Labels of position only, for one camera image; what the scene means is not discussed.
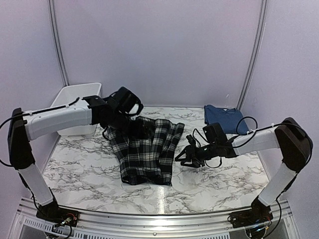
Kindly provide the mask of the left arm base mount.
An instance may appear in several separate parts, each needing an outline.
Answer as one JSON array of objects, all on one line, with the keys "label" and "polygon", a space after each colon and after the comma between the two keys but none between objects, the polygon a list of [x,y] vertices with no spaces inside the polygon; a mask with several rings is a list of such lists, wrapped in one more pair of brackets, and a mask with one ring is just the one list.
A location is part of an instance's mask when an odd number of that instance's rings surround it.
[{"label": "left arm base mount", "polygon": [[36,217],[53,222],[56,225],[62,226],[62,222],[65,222],[65,225],[75,227],[78,223],[79,212],[76,210],[65,209],[65,208],[40,208]]}]

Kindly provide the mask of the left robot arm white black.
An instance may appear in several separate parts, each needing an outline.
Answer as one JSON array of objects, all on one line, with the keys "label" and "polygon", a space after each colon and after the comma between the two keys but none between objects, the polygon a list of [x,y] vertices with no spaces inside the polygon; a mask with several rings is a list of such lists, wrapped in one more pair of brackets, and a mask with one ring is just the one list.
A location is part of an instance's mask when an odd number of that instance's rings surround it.
[{"label": "left robot arm white black", "polygon": [[7,145],[9,162],[1,164],[14,168],[24,186],[38,201],[36,216],[57,222],[68,216],[77,218],[77,211],[61,208],[36,166],[31,141],[44,135],[76,126],[100,125],[137,139],[151,137],[150,122],[137,116],[143,109],[141,100],[130,90],[120,87],[106,98],[98,95],[77,97],[68,104],[36,111],[13,110],[11,117],[1,126],[9,124]]}]

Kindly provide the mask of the blue t-shirt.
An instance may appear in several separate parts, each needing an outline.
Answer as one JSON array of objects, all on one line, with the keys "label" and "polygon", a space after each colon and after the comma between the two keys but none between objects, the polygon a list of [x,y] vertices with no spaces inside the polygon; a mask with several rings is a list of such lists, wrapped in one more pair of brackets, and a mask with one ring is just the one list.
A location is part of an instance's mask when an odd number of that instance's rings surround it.
[{"label": "blue t-shirt", "polygon": [[235,108],[217,108],[213,105],[204,106],[205,124],[219,123],[226,134],[246,134],[249,129],[244,120],[237,126],[242,118],[242,113]]}]

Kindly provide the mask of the plaid black white garment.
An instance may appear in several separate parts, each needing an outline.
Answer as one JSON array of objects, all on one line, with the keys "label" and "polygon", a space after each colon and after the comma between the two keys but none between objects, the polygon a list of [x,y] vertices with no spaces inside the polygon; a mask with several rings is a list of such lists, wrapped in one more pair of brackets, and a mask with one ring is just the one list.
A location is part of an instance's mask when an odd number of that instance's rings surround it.
[{"label": "plaid black white garment", "polygon": [[149,127],[149,138],[138,139],[108,128],[107,139],[119,161],[123,183],[171,185],[172,164],[185,124],[137,117]]}]

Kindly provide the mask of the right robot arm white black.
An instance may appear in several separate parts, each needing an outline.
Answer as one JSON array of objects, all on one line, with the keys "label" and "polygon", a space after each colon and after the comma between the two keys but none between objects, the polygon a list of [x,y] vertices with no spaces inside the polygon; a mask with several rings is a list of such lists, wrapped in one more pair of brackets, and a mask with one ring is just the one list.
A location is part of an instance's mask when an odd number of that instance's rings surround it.
[{"label": "right robot arm white black", "polygon": [[197,146],[192,135],[186,137],[189,144],[175,157],[182,166],[200,168],[215,157],[235,158],[270,149],[281,152],[282,160],[278,171],[245,212],[243,218],[252,223],[271,214],[271,204],[292,186],[312,157],[313,142],[293,118],[286,118],[280,123],[232,138],[227,138],[219,123],[209,124],[203,131],[207,142],[205,146]]}]

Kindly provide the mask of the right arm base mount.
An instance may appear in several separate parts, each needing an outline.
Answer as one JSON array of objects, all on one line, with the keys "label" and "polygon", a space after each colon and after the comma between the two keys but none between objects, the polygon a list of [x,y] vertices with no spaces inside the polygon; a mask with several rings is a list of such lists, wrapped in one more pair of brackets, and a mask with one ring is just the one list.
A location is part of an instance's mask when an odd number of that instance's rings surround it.
[{"label": "right arm base mount", "polygon": [[232,212],[227,221],[232,224],[233,228],[247,227],[250,225],[269,222],[273,219],[270,207],[262,209],[248,209]]}]

